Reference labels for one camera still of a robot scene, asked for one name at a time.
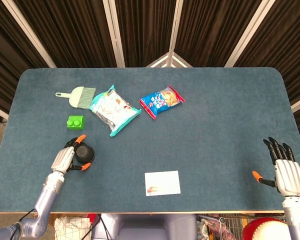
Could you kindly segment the pale green hand brush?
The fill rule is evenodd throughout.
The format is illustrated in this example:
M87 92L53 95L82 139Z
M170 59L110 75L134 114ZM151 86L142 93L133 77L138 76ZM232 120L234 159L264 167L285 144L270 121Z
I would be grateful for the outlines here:
M68 102L73 108L88 109L94 98L96 88L79 86L74 88L71 93L56 92L58 98L68 99Z

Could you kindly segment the black round object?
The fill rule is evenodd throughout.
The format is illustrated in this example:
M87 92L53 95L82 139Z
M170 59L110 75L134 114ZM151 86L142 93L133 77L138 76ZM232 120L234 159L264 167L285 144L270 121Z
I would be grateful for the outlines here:
M92 147L82 142L75 151L75 158L81 164L91 163L95 159L95 152Z

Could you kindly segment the green toy building block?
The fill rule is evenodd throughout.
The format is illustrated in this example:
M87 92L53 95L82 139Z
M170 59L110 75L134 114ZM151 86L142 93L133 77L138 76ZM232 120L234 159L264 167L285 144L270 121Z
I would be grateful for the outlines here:
M66 121L69 130L84 130L85 117L83 115L70 115Z

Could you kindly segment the dark brown curtain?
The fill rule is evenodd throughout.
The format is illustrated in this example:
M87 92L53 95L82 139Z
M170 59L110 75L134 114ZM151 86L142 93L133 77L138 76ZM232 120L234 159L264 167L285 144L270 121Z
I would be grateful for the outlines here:
M12 0L58 68L115 67L103 0ZM262 0L183 0L174 51L194 67L223 67ZM126 67L167 53L177 0L114 0ZM237 67L273 67L300 100L300 0L274 0ZM47 63L0 0L0 109L21 74Z

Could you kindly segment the white printed card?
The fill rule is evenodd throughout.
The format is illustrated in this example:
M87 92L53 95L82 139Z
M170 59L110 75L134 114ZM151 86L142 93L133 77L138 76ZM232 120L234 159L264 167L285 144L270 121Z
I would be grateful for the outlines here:
M181 193L179 171L146 172L145 194L150 196L177 195Z

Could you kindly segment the colourful plastic package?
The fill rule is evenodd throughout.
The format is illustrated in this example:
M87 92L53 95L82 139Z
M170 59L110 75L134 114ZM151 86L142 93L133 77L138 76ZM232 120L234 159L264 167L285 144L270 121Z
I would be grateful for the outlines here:
M230 229L219 221L201 219L196 221L197 240L237 240Z

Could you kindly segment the white triangular frame foot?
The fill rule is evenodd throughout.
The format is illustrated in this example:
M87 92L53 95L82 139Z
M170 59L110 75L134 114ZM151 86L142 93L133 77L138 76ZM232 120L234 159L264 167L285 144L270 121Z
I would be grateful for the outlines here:
M190 65L187 61L185 61L181 56L177 53L173 52L170 55L168 52L149 65L146 66L147 68L192 68L193 66Z

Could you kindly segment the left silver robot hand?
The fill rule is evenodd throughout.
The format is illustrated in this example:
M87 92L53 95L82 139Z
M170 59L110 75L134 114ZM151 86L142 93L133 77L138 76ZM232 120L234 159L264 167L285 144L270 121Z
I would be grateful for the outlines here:
M86 135L82 134L79 137L71 139L65 144L64 148L57 153L52 163L51 169L53 172L57 171L63 174L66 174L69 171L83 172L91 166L90 162L83 165L74 165L73 162L76 150L81 146L85 138Z

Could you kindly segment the white checked bag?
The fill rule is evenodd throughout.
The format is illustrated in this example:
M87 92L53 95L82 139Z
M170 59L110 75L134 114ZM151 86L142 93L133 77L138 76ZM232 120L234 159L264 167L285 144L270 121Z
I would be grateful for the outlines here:
M59 217L54 221L54 240L91 240L91 221L87 217Z

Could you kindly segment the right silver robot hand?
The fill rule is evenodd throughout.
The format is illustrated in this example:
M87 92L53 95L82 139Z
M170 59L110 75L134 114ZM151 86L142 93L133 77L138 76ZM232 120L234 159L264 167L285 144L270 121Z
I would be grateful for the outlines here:
M276 188L283 197L300 197L300 165L286 143L279 144L274 138L264 139L274 167L274 180L265 179L257 171L252 171L255 180L263 185Z

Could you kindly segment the blue and red snack bag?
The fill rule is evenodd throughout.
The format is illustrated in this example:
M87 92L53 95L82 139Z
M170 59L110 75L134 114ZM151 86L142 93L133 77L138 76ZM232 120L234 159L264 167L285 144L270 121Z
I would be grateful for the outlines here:
M184 102L185 99L169 84L165 89L150 93L139 100L140 105L153 120L158 114Z

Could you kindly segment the blue felt table cover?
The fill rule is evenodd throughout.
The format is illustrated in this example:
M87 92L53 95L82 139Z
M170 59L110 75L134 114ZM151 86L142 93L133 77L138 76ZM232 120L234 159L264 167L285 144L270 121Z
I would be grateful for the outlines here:
M185 102L153 120L146 112L116 136L89 110L55 96L112 85L133 107L175 88ZM84 130L67 129L84 116ZM20 77L0 144L0 213L32 209L65 144L86 135L95 151L86 171L65 175L54 212L281 211L283 197L257 183L273 179L263 140L289 145L300 165L300 135L281 74L256 68L38 68ZM178 171L180 194L146 196L145 173Z

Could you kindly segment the teal-edged clear snack bag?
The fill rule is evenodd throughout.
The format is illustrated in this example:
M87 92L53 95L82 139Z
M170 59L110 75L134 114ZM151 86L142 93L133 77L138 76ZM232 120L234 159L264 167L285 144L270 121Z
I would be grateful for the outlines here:
M111 130L110 137L116 136L126 125L141 114L141 109L130 105L117 93L113 84L107 91L95 96L89 109Z

